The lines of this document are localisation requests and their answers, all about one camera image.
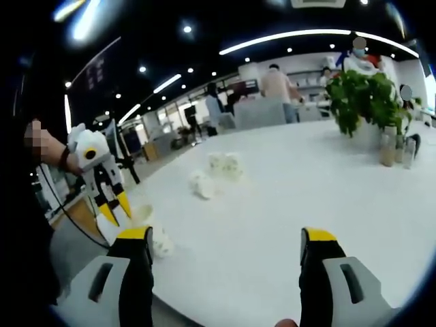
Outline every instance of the plastic bottle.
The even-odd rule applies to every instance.
[[[395,160],[396,136],[383,133],[381,138],[380,163],[392,167]]]
[[[404,138],[402,135],[396,136],[395,162],[398,164],[403,162],[404,153]]]
[[[406,149],[403,156],[403,167],[405,169],[410,169],[412,163],[414,162],[416,150],[416,141],[412,138],[407,139]]]

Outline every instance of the tissue paper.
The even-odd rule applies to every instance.
[[[209,171],[213,176],[218,176],[223,173],[225,164],[224,153],[209,153]]]
[[[225,177],[237,181],[243,175],[243,165],[239,154],[227,153],[223,167]]]
[[[215,194],[215,184],[212,179],[202,171],[195,171],[189,177],[191,191],[204,199],[210,199]]]
[[[153,228],[153,253],[158,258],[165,258],[173,254],[174,244],[165,233],[162,225],[153,216],[150,204],[133,208],[132,223],[134,227],[149,225]]]

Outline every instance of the person's hand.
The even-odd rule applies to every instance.
[[[275,327],[298,327],[292,319],[283,319],[276,323]]]

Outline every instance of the yellow robot part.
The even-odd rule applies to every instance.
[[[146,231],[151,228],[149,225],[123,230],[116,238],[129,240],[144,240]]]
[[[119,226],[118,221],[116,221],[107,203],[99,206],[98,209],[100,209],[100,212],[107,218],[108,221],[113,223],[115,226]]]
[[[314,240],[337,240],[336,237],[327,232],[326,230],[320,230],[312,227],[305,227],[307,235],[309,236],[310,241]]]
[[[120,194],[118,194],[116,196],[116,198],[120,202],[121,208],[123,208],[126,215],[131,219],[131,210],[130,210],[129,199],[127,198],[125,191],[122,191]]]

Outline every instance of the face mask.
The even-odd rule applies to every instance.
[[[362,58],[365,56],[365,49],[355,49],[353,48],[353,53],[356,57]]]

